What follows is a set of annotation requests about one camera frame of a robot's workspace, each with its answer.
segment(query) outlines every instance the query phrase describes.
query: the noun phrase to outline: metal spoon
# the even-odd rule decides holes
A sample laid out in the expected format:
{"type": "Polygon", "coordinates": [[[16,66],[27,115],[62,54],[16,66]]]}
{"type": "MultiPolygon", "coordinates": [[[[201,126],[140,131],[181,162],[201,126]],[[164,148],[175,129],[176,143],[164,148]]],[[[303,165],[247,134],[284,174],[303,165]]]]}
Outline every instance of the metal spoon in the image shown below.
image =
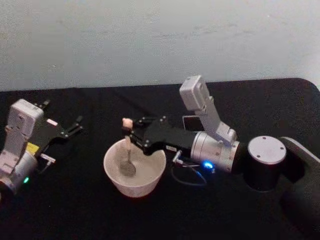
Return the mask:
{"type": "Polygon", "coordinates": [[[126,177],[133,177],[136,175],[136,167],[131,162],[131,141],[128,136],[125,136],[125,145],[127,150],[127,160],[120,162],[119,171],[126,177]]]}

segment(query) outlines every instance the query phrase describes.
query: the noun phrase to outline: sticker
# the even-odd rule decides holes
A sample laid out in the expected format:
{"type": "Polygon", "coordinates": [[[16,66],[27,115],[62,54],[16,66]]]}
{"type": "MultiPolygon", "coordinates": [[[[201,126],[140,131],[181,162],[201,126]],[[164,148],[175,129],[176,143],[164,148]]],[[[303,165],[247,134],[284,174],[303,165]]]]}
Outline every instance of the sticker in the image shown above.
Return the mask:
{"type": "Polygon", "coordinates": [[[169,151],[173,151],[173,152],[176,152],[176,151],[177,151],[177,149],[176,149],[175,147],[173,147],[173,146],[168,146],[168,145],[166,145],[165,148],[166,148],[167,150],[169,150],[169,151]]]}
{"type": "Polygon", "coordinates": [[[32,144],[31,142],[28,142],[26,146],[26,150],[31,153],[32,155],[35,155],[38,151],[39,147],[37,145],[32,144]]]}
{"type": "Polygon", "coordinates": [[[50,118],[48,118],[46,121],[47,121],[48,123],[52,124],[53,126],[57,126],[57,125],[58,125],[58,123],[57,123],[56,121],[53,121],[53,120],[51,120],[50,118]]]}

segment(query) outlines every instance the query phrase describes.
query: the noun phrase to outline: blue led light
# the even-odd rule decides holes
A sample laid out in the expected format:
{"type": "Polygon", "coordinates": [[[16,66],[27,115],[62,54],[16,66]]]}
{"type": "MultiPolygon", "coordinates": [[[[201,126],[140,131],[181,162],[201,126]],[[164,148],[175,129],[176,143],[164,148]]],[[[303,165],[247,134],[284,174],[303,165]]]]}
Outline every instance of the blue led light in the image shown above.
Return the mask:
{"type": "Polygon", "coordinates": [[[202,164],[203,164],[204,168],[206,168],[206,169],[213,169],[214,168],[214,164],[212,164],[209,161],[204,161],[202,164]]]}

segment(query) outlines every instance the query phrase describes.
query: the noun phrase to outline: cable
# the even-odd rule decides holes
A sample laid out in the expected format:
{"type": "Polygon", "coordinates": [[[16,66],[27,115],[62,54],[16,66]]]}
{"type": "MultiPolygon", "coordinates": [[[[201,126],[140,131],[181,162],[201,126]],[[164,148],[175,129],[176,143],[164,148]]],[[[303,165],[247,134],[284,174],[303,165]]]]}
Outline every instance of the cable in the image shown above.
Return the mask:
{"type": "Polygon", "coordinates": [[[187,181],[182,181],[179,178],[177,178],[177,176],[174,173],[174,166],[171,168],[171,175],[173,177],[174,180],[176,180],[178,183],[183,184],[183,185],[187,185],[187,186],[192,186],[192,187],[205,187],[207,185],[207,180],[204,178],[204,176],[202,176],[202,174],[195,170],[192,166],[183,163],[183,166],[186,166],[187,168],[189,168],[190,170],[192,170],[194,173],[196,173],[202,180],[203,183],[193,183],[193,182],[187,182],[187,181]]]}

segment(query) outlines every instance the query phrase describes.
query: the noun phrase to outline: green led light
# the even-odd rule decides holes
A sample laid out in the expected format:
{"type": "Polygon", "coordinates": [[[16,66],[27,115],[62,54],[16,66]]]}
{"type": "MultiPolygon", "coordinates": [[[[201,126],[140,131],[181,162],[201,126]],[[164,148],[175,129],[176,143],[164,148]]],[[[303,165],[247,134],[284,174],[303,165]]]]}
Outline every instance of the green led light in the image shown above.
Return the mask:
{"type": "Polygon", "coordinates": [[[29,177],[28,176],[24,179],[23,183],[26,184],[27,182],[29,182],[29,177]]]}

